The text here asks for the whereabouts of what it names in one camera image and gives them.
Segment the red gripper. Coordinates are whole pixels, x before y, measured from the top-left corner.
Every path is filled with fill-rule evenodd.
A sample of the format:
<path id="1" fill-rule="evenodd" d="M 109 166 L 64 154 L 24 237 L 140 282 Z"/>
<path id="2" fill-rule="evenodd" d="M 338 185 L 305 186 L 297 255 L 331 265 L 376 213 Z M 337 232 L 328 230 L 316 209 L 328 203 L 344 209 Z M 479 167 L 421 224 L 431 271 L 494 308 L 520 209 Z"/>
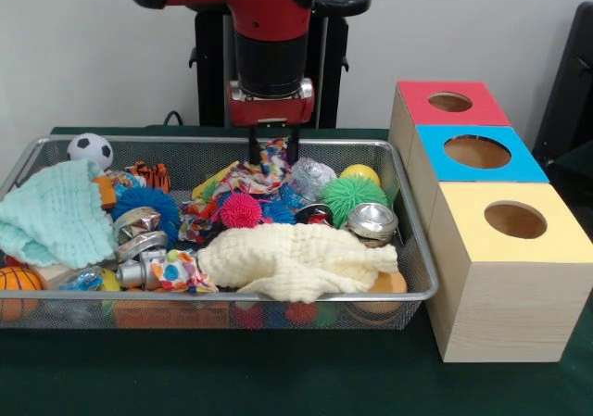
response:
<path id="1" fill-rule="evenodd" d="M 310 120 L 315 106 L 312 81 L 302 81 L 299 89 L 280 98 L 261 98 L 245 92 L 238 81 L 227 86 L 230 119 L 233 125 L 248 129 L 248 160 L 260 164 L 261 155 L 257 128 L 260 123 L 285 122 L 294 125 L 287 145 L 287 161 L 298 161 L 300 125 Z"/>

